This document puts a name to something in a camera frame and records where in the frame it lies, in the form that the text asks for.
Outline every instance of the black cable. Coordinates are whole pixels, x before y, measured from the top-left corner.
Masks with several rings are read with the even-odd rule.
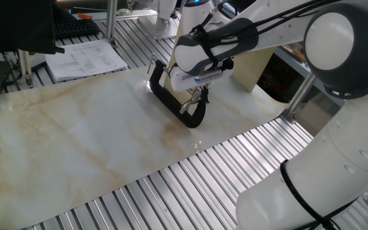
[[[262,25],[262,24],[265,24],[265,23],[267,23],[267,22],[271,22],[271,21],[273,21],[273,20],[275,20],[275,19],[279,19],[279,18],[281,18],[281,17],[283,17],[283,16],[285,16],[285,15],[287,15],[287,14],[289,14],[289,13],[293,13],[293,12],[295,12],[295,11],[297,11],[297,10],[301,10],[302,8],[305,8],[305,7],[307,7],[307,6],[312,6],[312,5],[314,5],[314,4],[316,4],[316,3],[319,3],[319,2],[322,2],[322,1],[324,1],[324,0],[313,0],[313,1],[309,1],[309,2],[307,2],[307,3],[303,3],[303,4],[299,5],[299,6],[295,6],[294,8],[289,9],[289,10],[287,10],[287,11],[284,11],[284,12],[282,12],[282,13],[278,13],[277,15],[274,15],[274,16],[272,16],[272,17],[270,17],[270,18],[267,18],[267,19],[261,20],[261,21],[259,21],[259,22],[253,23],[253,25],[251,25],[251,26],[247,26],[247,27],[243,28],[241,31],[237,31],[237,32],[235,32],[235,33],[225,34],[225,35],[222,35],[222,36],[216,37],[216,38],[214,38],[214,39],[225,39],[225,38],[227,38],[227,36],[236,36],[236,34],[238,34],[238,33],[242,33],[244,30],[250,29],[252,26],[254,26],[254,27],[258,27],[258,26],[260,26],[260,25]]]
[[[314,11],[314,12],[312,12],[312,13],[307,13],[307,14],[305,14],[305,15],[299,15],[299,16],[297,16],[297,17],[295,17],[295,18],[306,17],[306,16],[309,16],[309,15],[313,15],[313,14],[315,14],[315,13],[317,13],[317,12],[319,12],[319,10],[316,10],[316,11]]]
[[[230,41],[230,42],[218,42],[218,44],[219,45],[231,45],[231,44],[236,44],[236,43],[239,43],[239,42],[244,42],[244,41],[247,41],[247,40],[251,40],[251,39],[255,38],[256,36],[261,35],[261,34],[267,32],[267,31],[269,31],[269,30],[271,30],[271,29],[273,29],[273,28],[275,28],[275,27],[277,27],[277,26],[279,26],[279,25],[281,25],[281,24],[283,24],[283,23],[285,23],[285,22],[287,22],[287,21],[295,18],[296,16],[299,16],[299,15],[301,15],[301,14],[309,11],[309,10],[313,10],[313,9],[315,9],[317,7],[323,6],[325,4],[330,4],[330,3],[333,3],[333,2],[336,2],[336,1],[340,1],[340,0],[324,0],[324,1],[320,2],[320,3],[316,3],[316,4],[312,5],[312,6],[308,6],[308,7],[304,8],[304,9],[302,9],[302,10],[300,10],[300,11],[298,11],[298,12],[296,12],[296,13],[290,15],[290,16],[287,16],[285,19],[282,19],[282,20],[280,20],[280,21],[278,21],[278,22],[276,22],[276,23],[268,26],[265,29],[263,29],[261,31],[258,31],[258,33],[253,34],[252,36],[250,36],[248,38],[238,39],[238,40],[234,40],[234,41]]]
[[[293,18],[304,17],[303,15],[301,15],[303,13],[306,13],[310,10],[313,10],[313,9],[317,8],[317,7],[320,7],[320,6],[323,6],[323,5],[326,5],[326,4],[330,4],[330,3],[334,3],[334,2],[337,2],[337,1],[340,1],[340,0],[313,0],[313,1],[310,1],[308,3],[301,4],[300,6],[296,6],[296,7],[292,8],[290,10],[287,10],[285,12],[274,15],[274,16],[268,18],[268,19],[264,19],[264,20],[261,20],[259,22],[253,23],[252,25],[247,26],[247,27],[243,28],[242,30],[237,31],[235,33],[229,33],[229,34],[225,34],[225,35],[218,36],[218,37],[213,37],[213,38],[207,37],[206,39],[209,40],[209,41],[216,41],[216,42],[217,42],[217,40],[221,41],[222,39],[231,39],[231,38],[235,37],[236,35],[244,32],[244,31],[246,31],[246,30],[248,30],[252,27],[257,27],[257,26],[263,25],[263,24],[268,23],[272,20],[279,19],[280,17],[285,16],[285,15],[291,13],[291,12],[294,12],[294,11],[296,11],[296,9],[302,9],[303,8],[302,10],[300,10],[300,11],[298,11],[298,12],[292,14],[292,15],[289,15],[289,16],[285,17],[283,20],[280,20],[280,21],[274,23],[273,25],[269,26],[268,27],[269,29],[265,28],[264,30],[262,30],[263,32],[259,31],[258,34],[254,34],[252,37],[247,39],[247,40],[250,40],[250,39],[254,38],[255,36],[260,35],[262,33],[265,33],[268,30],[271,30],[271,29],[279,26],[280,24],[283,24],[283,23],[285,23],[285,22],[287,22],[287,21],[289,21]],[[238,43],[238,42],[231,41],[231,42],[227,42],[227,43],[219,43],[219,45],[230,45],[230,44],[235,44],[235,43]]]
[[[139,3],[139,2],[137,2],[137,1],[135,1],[135,2],[134,2],[133,6],[132,6],[132,11],[131,11],[130,13],[133,13],[134,8],[135,8],[135,6],[137,5],[137,3]]]

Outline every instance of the black clamp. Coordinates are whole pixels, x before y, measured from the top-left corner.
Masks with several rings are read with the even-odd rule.
[[[204,88],[201,91],[201,99],[193,115],[190,115],[187,111],[182,114],[180,113],[182,104],[159,83],[164,68],[165,64],[161,60],[157,60],[149,81],[151,91],[186,127],[197,128],[204,119],[206,104],[209,103],[208,89]]]
[[[201,98],[200,98],[200,101],[206,103],[206,104],[209,104],[210,101],[208,100],[208,93],[209,93],[209,90],[207,87],[203,86],[202,90],[201,90]]]

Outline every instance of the metal slat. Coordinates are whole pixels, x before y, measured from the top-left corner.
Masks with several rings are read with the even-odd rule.
[[[279,154],[281,154],[284,158],[290,159],[294,157],[294,155],[285,148],[285,146],[279,142],[274,136],[267,131],[267,129],[263,127],[256,128],[257,132],[261,134],[261,136],[265,139],[263,141],[266,146],[273,147]]]
[[[273,120],[273,122],[279,124],[279,126],[282,127],[289,135],[291,135],[294,140],[299,142],[302,147],[306,146],[309,143],[309,141],[305,141],[302,137],[300,137],[295,132],[295,130],[292,129],[288,124],[286,124],[285,121],[283,121],[282,119],[275,119]]]
[[[289,124],[289,122],[286,122],[284,119],[282,118],[277,118],[277,119],[281,119],[285,124],[287,124],[289,127],[293,127],[292,124]],[[304,139],[306,141],[306,143],[310,143],[313,139],[313,136],[311,136],[311,134],[309,134],[303,127],[301,127],[298,123],[296,123],[295,128],[293,129],[302,139]]]
[[[172,39],[165,39],[164,42],[171,48],[173,49],[174,47],[174,42]]]
[[[146,213],[146,215],[142,215],[143,219],[146,220],[150,229],[163,229],[166,223],[162,222],[161,218],[154,211],[153,207],[150,205],[147,197],[143,194],[142,190],[138,183],[131,183],[126,186],[128,189],[129,195],[134,200],[134,203],[137,205],[138,210],[140,210],[140,214]]]
[[[122,30],[119,22],[115,23],[116,31],[120,35],[120,37],[123,38],[125,43],[130,48],[131,52],[134,53],[134,55],[139,59],[139,61],[136,63],[138,67],[146,66],[150,63],[149,56],[146,56],[142,53],[142,51],[136,46],[136,44],[129,38],[129,36]]]
[[[271,129],[273,129],[273,131],[275,133],[278,133],[280,136],[282,136],[282,138],[289,143],[291,146],[293,146],[293,148],[299,153],[301,152],[301,150],[303,150],[303,146],[301,144],[299,144],[294,138],[292,138],[292,136],[290,134],[288,134],[283,128],[281,128],[279,126],[278,123],[276,123],[275,121],[270,121],[269,123],[267,123],[269,126],[271,126]]]
[[[72,41],[69,38],[62,38],[63,45],[73,45]]]
[[[96,23],[98,25],[98,27],[102,30],[105,31],[105,26],[103,23]],[[124,49],[123,46],[120,45],[120,42],[118,39],[115,39],[116,44],[116,48],[115,51],[119,54],[119,56],[126,62],[126,64],[128,65],[128,68],[136,68],[137,65],[130,59],[129,55],[126,53],[126,50]]]
[[[97,201],[89,201],[86,205],[88,207],[88,210],[90,211],[90,214],[92,216],[92,219],[94,220],[96,226],[100,230],[109,230],[109,224],[113,228],[110,222],[106,222],[106,219],[104,215],[106,215],[105,212],[102,212],[97,205]]]
[[[73,43],[73,44],[80,44],[82,43],[81,40],[79,39],[79,37],[73,37],[73,38],[69,38],[70,41]]]
[[[173,164],[169,166],[170,177],[173,177],[180,189],[185,193],[188,201],[192,203],[200,216],[206,222],[209,229],[223,229],[224,226],[220,224],[219,218],[217,218],[216,210],[211,208],[205,201],[200,191],[191,182],[191,179],[185,175],[179,164]]]
[[[83,43],[83,42],[90,42],[90,40],[89,40],[89,38],[86,36],[86,35],[84,35],[84,36],[79,36],[79,39],[80,39],[80,41]]]
[[[202,174],[191,164],[189,159],[179,162],[180,167],[184,170],[186,176],[190,178],[195,187],[200,191],[203,199],[208,203],[210,208],[215,212],[218,220],[226,229],[234,229],[236,227],[235,205],[228,199],[224,191],[217,187],[213,190],[208,182],[203,178]]]
[[[32,72],[32,80],[33,80],[36,87],[42,87],[43,86],[42,81],[37,76],[36,72]]]
[[[255,138],[255,140],[262,146],[262,148],[268,154],[270,154],[277,161],[278,164],[288,159],[288,157],[282,155],[275,146],[269,143],[268,140],[257,129],[251,130],[247,132],[247,134]]]
[[[126,190],[120,188],[114,191],[115,197],[119,202],[121,208],[123,208],[126,217],[129,219],[134,229],[148,229],[146,223],[140,217],[140,213],[134,206],[134,203],[128,197]]]
[[[196,229],[208,229],[208,225],[205,219],[202,218],[193,202],[186,195],[181,185],[176,181],[169,168],[165,168],[159,171],[164,182],[169,186],[169,189],[174,194],[176,200],[180,203],[180,206],[186,210],[187,216],[192,221]]]
[[[289,142],[284,138],[284,136],[278,132],[270,123],[264,124],[261,126],[262,129],[266,131],[266,133],[270,134],[281,146],[287,149],[290,154],[296,156],[300,150],[298,150],[299,146],[294,142]]]
[[[139,57],[142,58],[142,61],[145,65],[149,65],[150,63],[150,55],[152,51],[149,50],[148,46],[138,37],[138,35],[130,29],[130,27],[127,26],[126,22],[124,20],[118,21],[116,23],[116,27],[119,26],[121,30],[126,34],[126,37],[140,50],[140,53],[144,55],[140,55]]]
[[[149,202],[149,205],[156,213],[158,219],[163,223],[164,229],[180,229],[176,217],[173,217],[170,207],[167,207],[164,200],[157,194],[148,178],[142,178],[137,181],[143,195]]]
[[[104,23],[99,23],[98,25],[101,27],[101,29],[105,30],[106,26],[105,26]],[[124,53],[126,54],[125,57],[128,57],[132,61],[131,68],[137,68],[137,67],[144,66],[142,64],[142,62],[140,61],[139,57],[137,57],[135,55],[132,48],[126,43],[124,38],[122,38],[121,35],[117,32],[116,28],[114,28],[114,33],[113,34],[114,34],[117,46],[121,47],[123,49]]]
[[[177,194],[171,190],[161,177],[160,171],[150,174],[148,180],[180,229],[195,229],[197,224],[192,217],[192,213],[184,207],[182,201],[177,199]]]
[[[214,180],[217,181],[222,190],[226,192],[233,204],[236,204],[237,197],[241,191],[246,189],[246,187],[236,177],[232,170],[226,170],[219,167],[216,162],[213,162],[213,160],[209,158],[207,152],[198,154],[196,157],[205,166],[206,170],[211,174]]]
[[[70,211],[58,215],[64,230],[79,230],[76,221]]]
[[[228,168],[230,168],[230,170],[236,175],[236,177],[245,187],[240,188],[240,191],[244,191],[246,188],[253,186],[255,179],[259,179],[259,176],[255,176],[254,173],[249,174],[248,164],[242,158],[239,158],[235,154],[228,154],[235,152],[235,150],[231,151],[231,149],[227,149],[225,146],[221,145],[212,147],[212,149],[207,149],[205,152],[207,152],[208,156],[213,161],[219,162],[221,160],[227,165]]]
[[[246,132],[242,135],[247,142],[242,141],[244,147],[246,147],[249,151],[258,151],[261,156],[265,158],[265,160],[272,166],[273,169],[277,169],[281,162],[278,162],[276,158],[274,158],[265,147],[260,145],[259,140],[256,137],[252,136],[250,132]]]
[[[76,223],[80,224],[81,230],[95,230],[96,225],[89,213],[86,204],[73,209],[75,211]]]
[[[127,26],[130,27],[132,31],[136,31],[137,36],[141,38],[144,43],[149,43],[149,49],[154,50],[160,58],[165,61],[170,61],[171,53],[167,53],[154,39],[150,38],[145,31],[141,30],[140,27],[132,22],[132,20],[125,21]]]
[[[214,195],[214,197],[219,201],[219,203],[224,207],[224,209],[228,212],[230,217],[234,222],[234,213],[235,213],[235,205],[236,199],[231,199],[232,196],[237,197],[238,194],[231,194],[227,191],[223,186],[219,184],[217,181],[205,168],[203,163],[197,156],[192,156],[187,159],[189,164],[192,167],[192,170],[198,174],[198,176],[202,179],[203,188],[208,190]]]
[[[45,229],[49,230],[61,230],[58,220],[56,218],[51,218],[42,223]]]
[[[114,227],[117,229],[131,228],[131,223],[129,223],[125,213],[112,192],[103,195],[100,200],[103,207],[107,210],[106,212],[109,214],[109,218],[111,218],[111,223]]]
[[[54,81],[49,77],[49,74],[47,73],[47,70],[45,68],[40,68],[35,73],[38,78],[40,79],[42,85],[44,86],[50,86],[51,84],[55,84]]]

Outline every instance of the workbench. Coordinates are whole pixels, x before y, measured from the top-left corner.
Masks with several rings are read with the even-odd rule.
[[[148,52],[168,61],[174,40],[148,39],[134,18],[116,34],[130,70],[57,82],[42,68],[37,88],[19,81],[0,95],[0,229],[233,229],[240,192],[312,136],[276,118],[287,105],[232,78],[212,86],[204,123],[185,128],[140,68]],[[368,229],[360,202],[337,222]]]

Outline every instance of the metal pole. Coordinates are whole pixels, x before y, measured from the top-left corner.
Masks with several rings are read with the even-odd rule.
[[[289,107],[283,111],[281,114],[282,117],[286,118],[289,122],[294,123],[295,121],[295,110],[305,98],[306,94],[309,92],[310,88],[313,86],[314,81],[316,80],[316,76],[310,72],[306,79],[303,81],[302,85],[299,87],[296,94],[293,96]]]
[[[107,22],[106,22],[106,39],[116,48],[116,40],[114,38],[116,12],[118,10],[118,0],[107,0]]]

